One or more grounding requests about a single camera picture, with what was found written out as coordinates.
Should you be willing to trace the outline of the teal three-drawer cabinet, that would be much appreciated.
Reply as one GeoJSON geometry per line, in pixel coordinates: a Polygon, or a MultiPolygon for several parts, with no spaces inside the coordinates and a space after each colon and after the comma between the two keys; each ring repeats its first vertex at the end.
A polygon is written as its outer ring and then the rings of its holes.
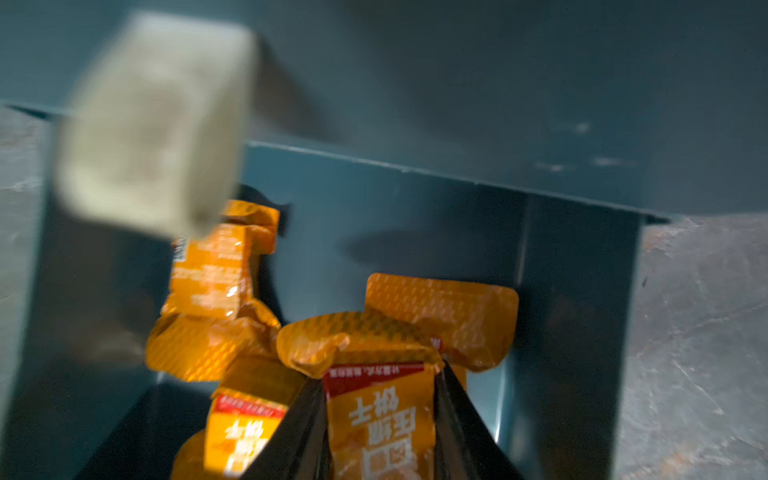
{"type": "Polygon", "coordinates": [[[138,13],[234,23],[263,58],[234,189],[281,209],[265,302],[358,310],[375,272],[518,291],[470,400],[494,466],[607,479],[644,226],[767,208],[763,1],[5,1],[1,100],[51,125],[6,479],[165,479],[211,386],[154,373],[163,240],[77,219],[68,100],[138,13]]]}

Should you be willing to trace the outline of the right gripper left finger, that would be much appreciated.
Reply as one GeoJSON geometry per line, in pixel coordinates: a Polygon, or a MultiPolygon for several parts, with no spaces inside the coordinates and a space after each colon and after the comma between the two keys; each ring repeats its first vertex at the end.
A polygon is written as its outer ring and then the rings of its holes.
{"type": "Polygon", "coordinates": [[[241,479],[328,479],[326,399],[320,380],[307,380],[265,448],[241,479]]]}

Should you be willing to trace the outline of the orange cookie packet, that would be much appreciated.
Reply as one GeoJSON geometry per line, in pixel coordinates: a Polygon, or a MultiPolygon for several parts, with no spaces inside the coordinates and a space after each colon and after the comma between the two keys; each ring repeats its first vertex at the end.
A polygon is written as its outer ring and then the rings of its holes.
{"type": "Polygon", "coordinates": [[[278,360],[235,360],[212,395],[205,429],[180,448],[171,477],[241,477],[268,444],[306,380],[278,360]]]}
{"type": "Polygon", "coordinates": [[[322,383],[334,478],[433,478],[444,361],[416,326],[375,312],[321,315],[285,326],[276,350],[322,383]]]}
{"type": "Polygon", "coordinates": [[[466,387],[468,373],[496,368],[507,356],[519,296],[497,285],[374,273],[365,307],[421,329],[466,387]]]}
{"type": "Polygon", "coordinates": [[[174,240],[169,293],[145,349],[150,370],[214,382],[241,357],[276,358],[281,324],[258,297],[258,270],[276,250],[279,221],[274,208],[231,200],[207,237],[174,240]]]}

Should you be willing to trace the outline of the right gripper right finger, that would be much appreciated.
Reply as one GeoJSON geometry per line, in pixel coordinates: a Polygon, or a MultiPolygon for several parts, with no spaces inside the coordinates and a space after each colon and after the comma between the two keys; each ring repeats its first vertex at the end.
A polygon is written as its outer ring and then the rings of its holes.
{"type": "Polygon", "coordinates": [[[435,378],[436,479],[521,480],[450,365],[435,378]]]}

